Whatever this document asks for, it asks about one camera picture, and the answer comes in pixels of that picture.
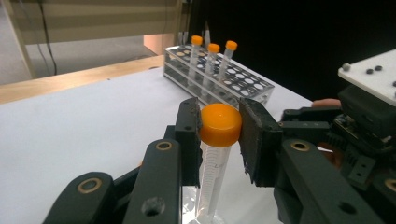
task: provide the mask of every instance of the black screw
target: black screw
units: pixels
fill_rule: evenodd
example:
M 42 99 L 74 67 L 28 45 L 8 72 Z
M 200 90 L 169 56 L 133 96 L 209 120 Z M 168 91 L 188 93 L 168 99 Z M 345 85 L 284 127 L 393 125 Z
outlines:
M 373 69 L 369 68 L 366 70 L 366 74 L 371 75 L 374 72 Z

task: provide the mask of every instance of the floor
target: floor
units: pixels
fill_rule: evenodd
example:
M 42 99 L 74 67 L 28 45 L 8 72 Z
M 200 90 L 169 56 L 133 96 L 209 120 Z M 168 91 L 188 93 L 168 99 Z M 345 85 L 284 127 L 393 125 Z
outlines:
M 143 45 L 143 36 L 120 37 L 26 46 L 38 77 L 123 63 L 155 56 Z M 0 85 L 31 79 L 0 0 Z

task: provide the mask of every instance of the cable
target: cable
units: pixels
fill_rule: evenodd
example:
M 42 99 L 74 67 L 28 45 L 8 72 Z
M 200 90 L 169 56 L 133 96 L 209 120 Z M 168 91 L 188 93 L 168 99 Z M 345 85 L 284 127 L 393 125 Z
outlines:
M 45 18 L 45 16 L 44 16 L 44 8 L 43 8 L 43 2 L 42 2 L 42 0 L 39 0 L 39 1 L 38 1 L 38 5 L 40 6 L 41 19 L 42 19 L 42 21 L 43 21 L 44 34 L 45 34 L 45 36 L 46 36 L 46 42 L 47 42 L 47 49 L 48 49 L 48 51 L 49 51 L 49 55 L 50 55 L 50 57 L 51 57 L 51 59 L 52 59 L 52 63 L 53 63 L 53 67 L 54 67 L 53 75 L 56 76 L 56 75 L 58 75 L 58 68 L 57 68 L 57 65 L 56 65 L 55 60 L 53 59 L 53 55 L 52 55 L 52 48 L 51 48 L 51 46 L 50 46 L 49 31 L 48 31 L 48 29 L 47 29 L 47 21 L 46 21 L 46 18 Z
M 41 47 L 40 47 L 40 45 L 38 44 L 38 43 L 39 43 L 39 40 L 38 40 L 38 35 L 37 35 L 37 32 L 36 32 L 35 24 L 33 23 L 32 19 L 30 18 L 29 14 L 27 13 L 27 10 L 26 10 L 26 8 L 25 8 L 24 3 L 22 2 L 22 0 L 19 0 L 19 2 L 20 2 L 21 9 L 22 9 L 22 11 L 23 11 L 23 14 L 25 15 L 26 19 L 29 21 L 30 27 L 31 27 L 32 30 L 33 30 L 33 33 L 34 33 L 34 36 L 35 36 L 35 42 L 36 42 L 36 44 L 37 44 L 38 51 L 40 52 L 40 55 L 41 55 L 41 57 L 43 58 L 44 64 L 46 65 L 47 71 L 48 71 L 48 73 L 49 73 L 49 75 L 50 75 L 50 68 L 49 68 L 49 65 L 47 64 L 46 57 L 44 57 L 43 51 L 41 50 Z
M 168 1 L 164 0 L 164 2 L 165 2 L 165 25 L 163 26 L 163 38 L 162 38 L 163 46 L 165 45 L 164 34 L 165 34 L 166 26 L 168 26 Z

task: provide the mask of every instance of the screw hole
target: screw hole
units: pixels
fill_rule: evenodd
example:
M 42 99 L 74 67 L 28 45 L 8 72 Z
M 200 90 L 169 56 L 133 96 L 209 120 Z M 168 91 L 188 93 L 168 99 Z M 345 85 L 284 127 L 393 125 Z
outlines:
M 168 150 L 171 147 L 172 147 L 172 143 L 170 143 L 170 142 L 160 142 L 156 146 L 156 148 L 159 150 Z
M 338 207 L 343 211 L 346 212 L 350 215 L 356 214 L 356 209 L 354 206 L 350 205 L 350 203 L 344 203 L 344 202 L 340 202 L 338 204 Z
M 154 197 L 143 202 L 142 213 L 147 217 L 155 217 L 163 213 L 165 210 L 165 200 Z

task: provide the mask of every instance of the test tube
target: test tube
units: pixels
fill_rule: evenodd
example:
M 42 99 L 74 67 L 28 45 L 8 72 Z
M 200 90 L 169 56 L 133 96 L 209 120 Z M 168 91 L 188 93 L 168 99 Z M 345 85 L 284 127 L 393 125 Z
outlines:
M 220 51 L 220 46 L 217 44 L 210 43 L 207 46 L 207 51 L 208 53 L 207 53 L 206 65 L 205 65 L 205 74 L 207 76 L 212 77 L 215 74 L 216 56 Z M 211 82 L 209 78 L 204 77 L 202 85 L 204 86 L 206 91 L 201 90 L 201 94 L 203 96 L 207 96 L 208 91 L 211 91 L 210 89 L 213 87 L 213 82 Z
M 233 52 L 236 50 L 236 47 L 238 47 L 238 44 L 236 44 L 236 42 L 232 40 L 227 41 L 227 43 L 225 44 L 225 50 L 220 65 L 218 80 L 222 80 L 225 78 L 225 70 L 227 69 L 230 60 L 233 57 Z
M 197 190 L 195 216 L 199 223 L 212 223 L 221 184 L 232 145 L 238 140 L 242 126 L 239 112 L 226 104 L 207 105 L 201 111 L 201 187 Z
M 189 69 L 189 77 L 195 79 L 195 70 L 198 64 L 198 54 L 199 49 L 204 40 L 199 35 L 193 35 L 191 37 L 191 54 L 190 54 L 190 69 Z M 188 79 L 187 83 L 189 86 L 193 85 L 193 82 Z

